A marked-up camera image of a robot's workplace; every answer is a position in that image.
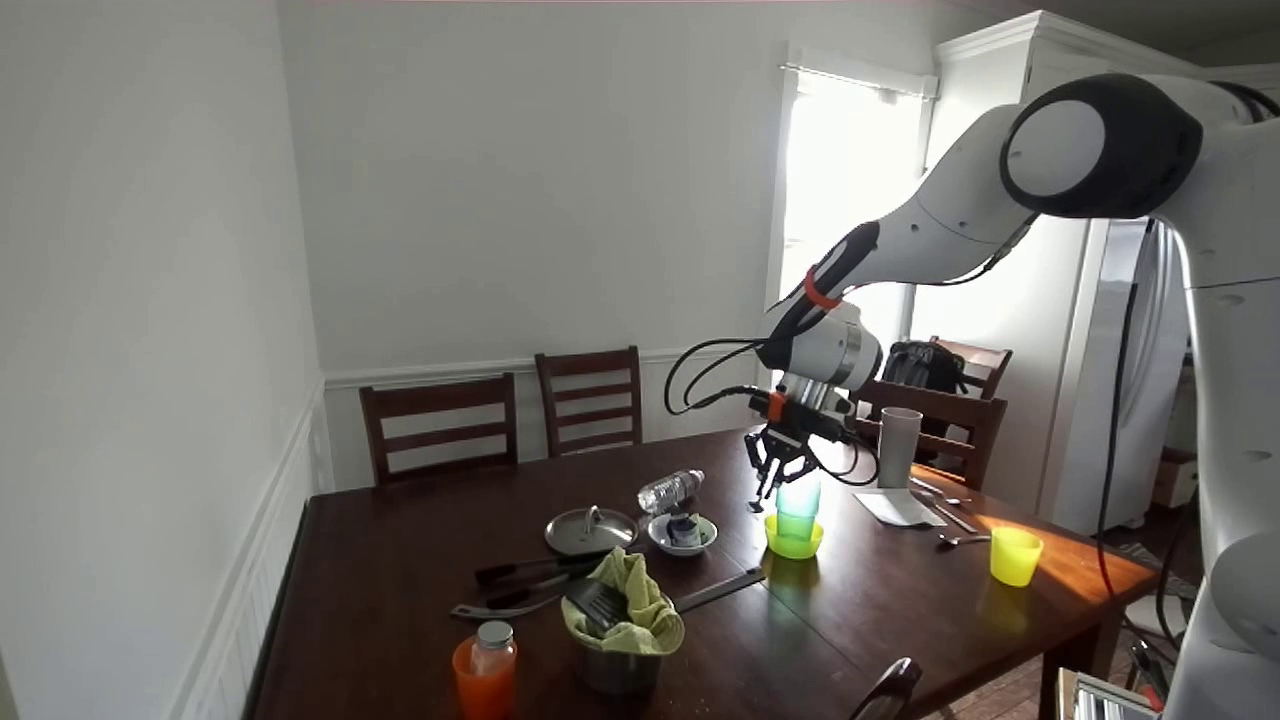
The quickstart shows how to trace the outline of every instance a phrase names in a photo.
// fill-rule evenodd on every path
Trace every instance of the green cup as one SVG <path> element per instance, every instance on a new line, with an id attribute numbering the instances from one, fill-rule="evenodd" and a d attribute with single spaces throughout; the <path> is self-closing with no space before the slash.
<path id="1" fill-rule="evenodd" d="M 815 557 L 824 487 L 815 477 L 774 487 L 768 546 L 786 559 Z"/>

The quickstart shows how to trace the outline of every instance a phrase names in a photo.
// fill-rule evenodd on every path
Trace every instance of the glass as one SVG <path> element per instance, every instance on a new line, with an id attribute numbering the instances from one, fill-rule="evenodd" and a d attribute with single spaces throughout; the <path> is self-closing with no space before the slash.
<path id="1" fill-rule="evenodd" d="M 786 559 L 815 557 L 821 504 L 824 504 L 824 483 L 815 477 L 779 483 L 774 500 L 772 500 L 772 523 L 764 523 L 768 526 L 768 546 L 774 557 L 786 557 Z"/>
<path id="2" fill-rule="evenodd" d="M 992 526 L 992 577 L 1029 589 L 1044 551 L 1044 537 L 1022 526 Z"/>

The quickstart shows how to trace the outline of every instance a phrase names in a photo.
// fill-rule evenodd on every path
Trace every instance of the white wall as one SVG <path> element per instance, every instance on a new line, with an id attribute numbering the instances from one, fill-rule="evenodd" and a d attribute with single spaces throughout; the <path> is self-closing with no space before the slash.
<path id="1" fill-rule="evenodd" d="M 921 0 L 285 0 L 322 371 L 360 383 L 607 343 L 658 369 L 740 332 L 764 307 L 786 45 L 928 73 L 932 19 Z M 360 471 L 341 451 L 363 444 L 346 386 L 326 407 L 335 467 Z"/>
<path id="2" fill-rule="evenodd" d="M 276 9 L 6 0 L 0 94 L 6 684 L 180 716 L 321 394 Z"/>

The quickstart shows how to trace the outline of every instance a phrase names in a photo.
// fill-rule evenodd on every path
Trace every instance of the yellow cup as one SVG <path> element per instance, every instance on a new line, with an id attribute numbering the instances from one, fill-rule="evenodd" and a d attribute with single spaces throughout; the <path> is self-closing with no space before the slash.
<path id="1" fill-rule="evenodd" d="M 992 526 L 992 577 L 1029 589 L 1044 551 L 1044 537 L 1022 526 Z"/>

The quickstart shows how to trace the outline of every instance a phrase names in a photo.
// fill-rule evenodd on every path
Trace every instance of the cup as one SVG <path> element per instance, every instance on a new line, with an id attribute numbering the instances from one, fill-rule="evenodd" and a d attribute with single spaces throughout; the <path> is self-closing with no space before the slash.
<path id="1" fill-rule="evenodd" d="M 916 407 L 878 407 L 878 438 L 875 438 L 878 487 L 905 487 L 910 479 L 921 419 L 923 413 Z"/>
<path id="2" fill-rule="evenodd" d="M 806 559 L 821 540 L 821 504 L 824 487 L 815 477 L 779 483 L 772 500 L 768 546 L 786 559 Z"/>
<path id="3" fill-rule="evenodd" d="M 1044 551 L 1044 537 L 1022 526 L 992 526 L 992 577 L 1029 589 Z"/>

